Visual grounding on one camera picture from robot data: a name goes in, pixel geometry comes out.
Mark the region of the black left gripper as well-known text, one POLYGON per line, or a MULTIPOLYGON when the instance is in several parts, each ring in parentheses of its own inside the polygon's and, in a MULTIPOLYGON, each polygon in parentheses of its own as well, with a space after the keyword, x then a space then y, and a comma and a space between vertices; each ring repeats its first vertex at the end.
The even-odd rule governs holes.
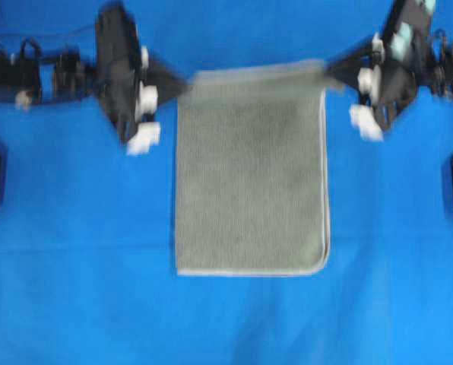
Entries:
POLYGON ((122 5, 105 5, 95 23, 98 100, 129 156, 160 142, 154 120, 159 106, 191 89, 158 55, 143 47, 132 16, 122 5))

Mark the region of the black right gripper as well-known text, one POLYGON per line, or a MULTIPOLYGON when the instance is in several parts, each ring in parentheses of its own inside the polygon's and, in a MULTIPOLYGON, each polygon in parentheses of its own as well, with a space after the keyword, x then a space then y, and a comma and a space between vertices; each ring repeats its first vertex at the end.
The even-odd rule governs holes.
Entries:
POLYGON ((382 141, 415 99, 435 9, 435 1, 395 1, 380 34, 327 61, 327 76, 358 91, 350 121, 361 138, 382 141))

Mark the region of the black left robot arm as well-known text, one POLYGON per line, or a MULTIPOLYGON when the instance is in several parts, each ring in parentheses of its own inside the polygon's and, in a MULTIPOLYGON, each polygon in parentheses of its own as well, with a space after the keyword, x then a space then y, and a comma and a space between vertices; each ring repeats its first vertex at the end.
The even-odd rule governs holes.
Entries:
POLYGON ((97 55, 78 49, 44 52, 33 37, 18 52, 0 50, 0 103, 27 110, 95 97, 129 156, 159 144, 159 107, 188 90, 188 82, 139 43, 134 18, 121 2, 109 2, 94 23, 97 55))

